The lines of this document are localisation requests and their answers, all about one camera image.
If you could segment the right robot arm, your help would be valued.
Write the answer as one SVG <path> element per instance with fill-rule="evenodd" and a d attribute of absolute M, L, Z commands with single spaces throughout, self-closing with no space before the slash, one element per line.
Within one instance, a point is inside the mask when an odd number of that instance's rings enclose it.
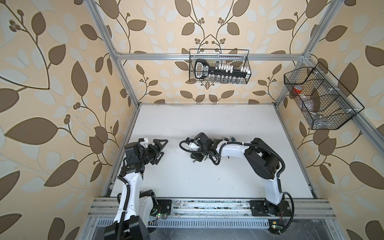
<path fill-rule="evenodd" d="M 251 200 L 250 208 L 254 217 L 276 217 L 269 220 L 268 231 L 272 235 L 282 235 L 293 222 L 295 203 L 288 192 L 282 191 L 281 174 L 286 169 L 283 159 L 263 140 L 255 138 L 251 142 L 237 142 L 231 139 L 210 139 L 204 133 L 195 138 L 186 138 L 179 147 L 190 153 L 195 162 L 210 159 L 219 165 L 224 157 L 236 157 L 247 160 L 257 176 L 263 179 L 264 200 Z"/>

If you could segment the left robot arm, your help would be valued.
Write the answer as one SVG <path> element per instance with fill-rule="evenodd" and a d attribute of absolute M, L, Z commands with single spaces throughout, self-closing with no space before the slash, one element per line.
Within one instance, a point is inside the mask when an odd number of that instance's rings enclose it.
<path fill-rule="evenodd" d="M 140 138 L 125 145 L 125 157 L 117 179 L 123 183 L 119 208 L 114 221 L 105 227 L 105 240 L 149 240 L 148 230 L 151 215 L 160 214 L 153 190 L 141 192 L 145 166 L 157 165 L 164 155 L 168 140 Z"/>

